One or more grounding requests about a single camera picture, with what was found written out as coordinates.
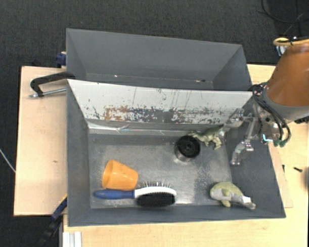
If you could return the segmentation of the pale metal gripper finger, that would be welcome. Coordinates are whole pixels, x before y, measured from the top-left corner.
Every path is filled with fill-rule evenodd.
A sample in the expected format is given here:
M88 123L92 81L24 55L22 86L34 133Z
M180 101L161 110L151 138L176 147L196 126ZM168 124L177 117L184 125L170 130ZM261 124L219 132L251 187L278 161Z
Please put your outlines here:
M232 166L239 166L243 158L245 158L250 152L254 152L254 148L252 147L250 141L241 141L237 144L232 153L230 164Z
M227 122L223 125L223 131L229 131L232 128L238 128L243 124L244 109L236 109L228 118Z

